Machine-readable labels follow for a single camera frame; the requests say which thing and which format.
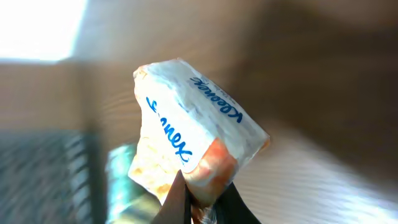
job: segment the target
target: plastic wrapper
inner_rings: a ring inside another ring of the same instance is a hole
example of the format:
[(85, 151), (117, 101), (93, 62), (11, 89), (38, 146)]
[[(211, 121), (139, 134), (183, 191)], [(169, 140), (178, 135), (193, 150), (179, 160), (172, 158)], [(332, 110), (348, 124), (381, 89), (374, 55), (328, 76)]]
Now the plastic wrapper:
[(141, 136), (129, 176), (163, 203), (179, 169), (201, 207), (269, 144), (267, 133), (228, 94), (183, 60), (134, 72)]

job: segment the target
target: white packet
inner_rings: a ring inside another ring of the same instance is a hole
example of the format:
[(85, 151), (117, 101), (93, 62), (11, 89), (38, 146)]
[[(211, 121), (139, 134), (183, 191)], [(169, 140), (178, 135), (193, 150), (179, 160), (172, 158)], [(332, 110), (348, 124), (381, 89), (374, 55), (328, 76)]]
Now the white packet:
[(141, 137), (129, 171), (161, 203), (179, 169), (201, 206), (209, 206), (269, 135), (228, 94), (179, 59), (134, 72)]

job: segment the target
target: printed brand name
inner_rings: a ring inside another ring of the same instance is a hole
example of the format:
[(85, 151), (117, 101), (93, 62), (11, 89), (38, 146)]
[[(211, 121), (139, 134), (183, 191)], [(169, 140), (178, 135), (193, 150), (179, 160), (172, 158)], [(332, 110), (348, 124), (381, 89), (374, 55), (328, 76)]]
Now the printed brand name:
[[(149, 98), (147, 97), (147, 102), (152, 111), (157, 113), (158, 117), (160, 117), (160, 114), (156, 112), (156, 105), (157, 105), (156, 101), (152, 101), (151, 103)], [(180, 156), (182, 163), (188, 162), (189, 159), (185, 159), (184, 157), (182, 157), (182, 155), (183, 154), (192, 155), (192, 152), (188, 150), (183, 150), (185, 146), (185, 141), (177, 144), (181, 140), (181, 134), (176, 132), (173, 136), (175, 130), (174, 128), (171, 127), (170, 124), (167, 124), (167, 118), (161, 118), (160, 122), (162, 122), (162, 126), (164, 127), (164, 133), (166, 134), (169, 141), (172, 143), (172, 146), (178, 149), (178, 151), (175, 152), (175, 154)]]
[(242, 113), (238, 112), (235, 107), (231, 106), (229, 103), (225, 102), (225, 100), (221, 99), (215, 93), (211, 92), (211, 89), (209, 89), (209, 87), (207, 86), (209, 83), (204, 83), (201, 79), (197, 77), (190, 79), (195, 82), (194, 84), (198, 86), (199, 90), (203, 91), (205, 96), (210, 97), (211, 101), (217, 102), (217, 105), (221, 106), (220, 111), (222, 113), (228, 114), (229, 112), (232, 112), (231, 114), (228, 114), (230, 118), (237, 118), (236, 122), (238, 123), (242, 121)]

